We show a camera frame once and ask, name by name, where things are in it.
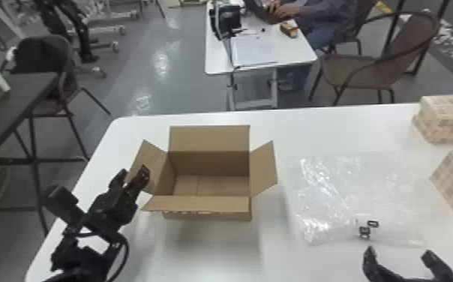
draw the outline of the person's hand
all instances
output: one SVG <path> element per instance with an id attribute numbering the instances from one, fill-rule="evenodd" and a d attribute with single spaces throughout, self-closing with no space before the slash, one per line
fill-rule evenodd
<path id="1" fill-rule="evenodd" d="M 276 17 L 294 17 L 300 14 L 300 7 L 298 6 L 280 6 L 275 12 Z"/>
<path id="2" fill-rule="evenodd" d="M 267 12 L 269 14 L 273 14 L 280 6 L 281 6 L 281 3 L 279 2 L 279 0 L 274 0 L 274 1 L 270 1 L 270 3 L 268 3 L 268 5 L 267 5 L 267 7 L 265 7 L 265 9 L 267 10 Z"/>

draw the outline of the jeans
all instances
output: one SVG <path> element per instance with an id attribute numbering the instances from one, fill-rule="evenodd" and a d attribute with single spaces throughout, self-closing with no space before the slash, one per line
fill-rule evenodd
<path id="1" fill-rule="evenodd" d="M 302 18 L 297 18 L 295 20 L 298 23 L 301 32 L 305 35 L 305 38 L 307 38 L 307 41 L 314 50 L 327 47 L 335 39 L 335 28 L 331 26 L 321 25 L 313 28 L 310 25 L 306 25 L 305 23 L 307 21 L 304 22 Z M 289 82 L 292 84 L 293 90 L 301 90 L 304 88 L 307 77 L 311 72 L 311 67 L 311 64 L 303 64 L 295 67 L 285 67 L 278 70 L 279 77 L 288 77 L 288 74 L 291 73 L 292 79 L 290 79 L 289 77 L 288 78 Z"/>

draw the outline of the paper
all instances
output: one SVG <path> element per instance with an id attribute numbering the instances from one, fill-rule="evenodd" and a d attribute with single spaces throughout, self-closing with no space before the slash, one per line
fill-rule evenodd
<path id="1" fill-rule="evenodd" d="M 270 37 L 249 34 L 232 37 L 232 63 L 234 67 L 251 67 L 275 63 L 275 53 Z"/>

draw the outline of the table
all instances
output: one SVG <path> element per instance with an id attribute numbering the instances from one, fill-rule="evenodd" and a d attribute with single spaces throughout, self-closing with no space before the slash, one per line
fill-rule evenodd
<path id="1" fill-rule="evenodd" d="M 5 77 L 11 87 L 10 94 L 0 100 L 0 146 L 11 135 L 18 126 L 27 119 L 32 110 L 41 102 L 55 87 L 57 83 L 56 73 L 31 73 L 18 74 Z M 0 166 L 3 165 L 32 165 L 37 205 L 30 207 L 8 207 L 0 208 L 0 212 L 35 212 L 40 216 L 41 224 L 45 234 L 47 225 L 41 207 L 41 185 L 39 180 L 38 162 L 31 160 L 29 155 L 25 159 L 0 157 Z"/>
<path id="2" fill-rule="evenodd" d="M 348 106 L 155 115 L 116 119 L 108 128 L 73 190 L 86 209 L 107 189 L 111 178 L 129 168 L 146 139 L 167 148 L 170 125 L 250 125 L 250 147 L 274 140 L 279 184 L 253 199 L 250 223 L 203 223 L 164 220 L 161 214 L 136 213 L 123 228 L 130 258 L 116 281 L 348 281 L 365 282 L 361 271 L 366 244 L 350 242 L 308 247 L 295 231 L 288 212 L 281 174 L 290 157 L 355 154 L 359 152 L 417 152 L 441 161 L 453 145 L 431 145 L 410 124 L 416 104 Z M 429 176 L 431 170 L 421 171 Z M 438 197 L 436 190 L 431 190 Z M 141 193 L 139 203 L 149 195 Z M 424 227 L 429 248 L 453 268 L 453 213 Z M 65 224 L 57 220 L 25 276 L 26 282 L 50 276 L 50 254 L 60 242 Z M 91 239 L 82 244 L 102 250 Z M 377 248 L 379 261 L 404 275 L 423 277 L 421 249 Z"/>
<path id="3" fill-rule="evenodd" d="M 230 63 L 229 56 L 222 41 L 219 41 L 212 32 L 211 23 L 209 20 L 209 9 L 213 7 L 211 2 L 208 2 L 205 8 L 205 73 L 211 76 L 226 75 L 229 77 L 229 84 L 235 85 L 233 76 L 233 66 Z M 261 32 L 264 28 L 267 36 L 271 37 L 274 44 L 274 60 L 277 63 L 257 65 L 253 67 L 242 67 L 235 72 L 256 71 L 272 69 L 271 79 L 271 99 L 248 101 L 244 103 L 235 103 L 235 87 L 229 87 L 228 101 L 231 110 L 241 110 L 252 107 L 270 106 L 277 108 L 278 106 L 278 84 L 277 84 L 277 68 L 288 67 L 293 65 L 310 64 L 317 60 L 316 53 L 312 50 L 311 45 L 305 39 L 305 36 L 298 30 L 297 38 L 289 38 L 279 30 L 279 25 L 269 25 L 258 19 L 254 15 L 243 16 L 241 18 L 242 27 L 245 29 Z"/>

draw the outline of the dark table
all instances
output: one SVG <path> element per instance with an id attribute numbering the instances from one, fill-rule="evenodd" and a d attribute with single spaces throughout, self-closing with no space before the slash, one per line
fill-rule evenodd
<path id="1" fill-rule="evenodd" d="M 5 79 L 11 90 L 0 100 L 0 146 L 11 134 L 16 134 L 16 138 L 27 157 L 22 159 L 0 157 L 0 166 L 32 165 L 37 199 L 36 206 L 0 208 L 0 212 L 37 212 L 46 234 L 48 229 L 41 204 L 41 183 L 35 151 L 34 131 L 31 130 L 31 153 L 29 153 L 17 133 L 17 128 L 25 119 L 31 117 L 32 110 L 57 87 L 58 77 L 56 73 L 30 73 L 10 75 L 6 76 Z M 29 119 L 29 126 L 34 126 L 32 118 Z"/>

